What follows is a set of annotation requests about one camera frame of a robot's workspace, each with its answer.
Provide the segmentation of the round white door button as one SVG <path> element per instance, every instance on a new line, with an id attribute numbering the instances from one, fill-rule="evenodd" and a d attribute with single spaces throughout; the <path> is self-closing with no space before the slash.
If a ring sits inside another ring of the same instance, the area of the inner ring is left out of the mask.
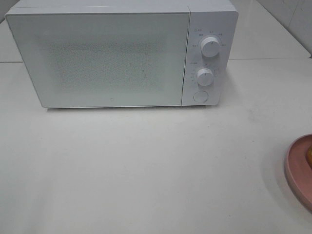
<path id="1" fill-rule="evenodd" d="M 205 103 L 209 98 L 209 95 L 205 91 L 198 91 L 194 94 L 193 99 L 199 103 Z"/>

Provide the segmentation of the white microwave door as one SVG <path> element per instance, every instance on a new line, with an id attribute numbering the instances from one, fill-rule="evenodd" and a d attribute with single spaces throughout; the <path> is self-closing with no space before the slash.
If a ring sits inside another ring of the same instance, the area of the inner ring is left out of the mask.
<path id="1" fill-rule="evenodd" d="M 182 99 L 189 15 L 9 15 L 45 108 L 170 106 Z"/>

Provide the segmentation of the pink round plate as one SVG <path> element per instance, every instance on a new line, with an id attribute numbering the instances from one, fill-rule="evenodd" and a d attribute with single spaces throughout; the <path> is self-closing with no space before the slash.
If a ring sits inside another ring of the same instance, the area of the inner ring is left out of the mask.
<path id="1" fill-rule="evenodd" d="M 285 177 L 296 198 L 309 211 L 312 210 L 312 135 L 296 139 L 288 148 L 285 158 Z"/>

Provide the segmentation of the burger with lettuce and tomato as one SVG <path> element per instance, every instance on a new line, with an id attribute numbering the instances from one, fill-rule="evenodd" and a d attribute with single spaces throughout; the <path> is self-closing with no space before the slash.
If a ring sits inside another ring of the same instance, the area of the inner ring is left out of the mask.
<path id="1" fill-rule="evenodd" d="M 308 148 L 306 159 L 308 164 L 312 167 L 312 146 Z"/>

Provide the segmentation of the lower white timer knob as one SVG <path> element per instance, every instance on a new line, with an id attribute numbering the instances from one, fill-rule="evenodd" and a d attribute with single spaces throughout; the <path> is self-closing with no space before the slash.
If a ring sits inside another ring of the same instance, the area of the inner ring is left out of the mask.
<path id="1" fill-rule="evenodd" d="M 209 86 L 214 81 L 214 74 L 209 68 L 202 68 L 196 73 L 196 81 L 200 86 Z"/>

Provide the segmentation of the upper white power knob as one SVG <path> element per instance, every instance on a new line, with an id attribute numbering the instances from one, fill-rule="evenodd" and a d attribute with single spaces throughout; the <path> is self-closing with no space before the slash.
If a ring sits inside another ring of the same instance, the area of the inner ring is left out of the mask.
<path id="1" fill-rule="evenodd" d="M 221 46 L 220 39 L 215 35 L 208 35 L 200 42 L 200 50 L 204 57 L 212 58 L 219 53 Z"/>

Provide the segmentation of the white microwave oven body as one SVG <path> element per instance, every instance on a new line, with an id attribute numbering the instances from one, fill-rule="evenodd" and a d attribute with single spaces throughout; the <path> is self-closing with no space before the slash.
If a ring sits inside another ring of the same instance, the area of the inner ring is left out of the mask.
<path id="1" fill-rule="evenodd" d="M 216 105 L 238 19 L 238 11 L 228 0 L 21 0 L 10 8 L 5 18 L 7 21 L 9 15 L 177 13 L 187 13 L 189 24 L 182 99 L 179 105 L 170 106 Z M 221 42 L 219 53 L 212 58 L 204 57 L 200 50 L 201 40 L 208 35 L 217 36 Z M 196 81 L 196 73 L 202 68 L 209 68 L 214 74 L 209 86 L 200 86 Z M 205 103 L 194 101 L 198 91 L 208 93 Z"/>

